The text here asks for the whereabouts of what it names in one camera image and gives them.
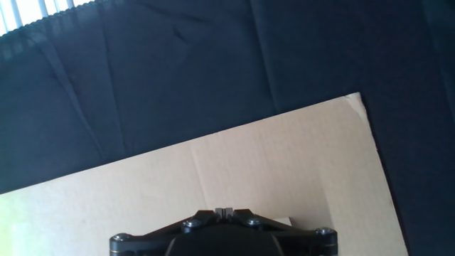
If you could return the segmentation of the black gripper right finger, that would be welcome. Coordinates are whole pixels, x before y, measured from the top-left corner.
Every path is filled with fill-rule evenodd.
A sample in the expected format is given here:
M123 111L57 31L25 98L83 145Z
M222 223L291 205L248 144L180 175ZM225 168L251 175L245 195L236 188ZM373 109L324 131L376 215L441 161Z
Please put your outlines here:
M336 256L337 232L332 228L322 227L313 230L302 230L257 214L251 210L231 210L226 213L231 225L266 235L272 239L278 255Z

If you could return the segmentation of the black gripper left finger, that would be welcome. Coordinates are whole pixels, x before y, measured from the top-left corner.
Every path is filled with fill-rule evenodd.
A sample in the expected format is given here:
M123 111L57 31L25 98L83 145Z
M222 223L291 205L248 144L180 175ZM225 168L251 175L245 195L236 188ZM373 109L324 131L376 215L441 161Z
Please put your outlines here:
M145 235L118 233L109 239L110 256L165 255L171 242L179 235L216 224L219 212L199 210L195 215Z

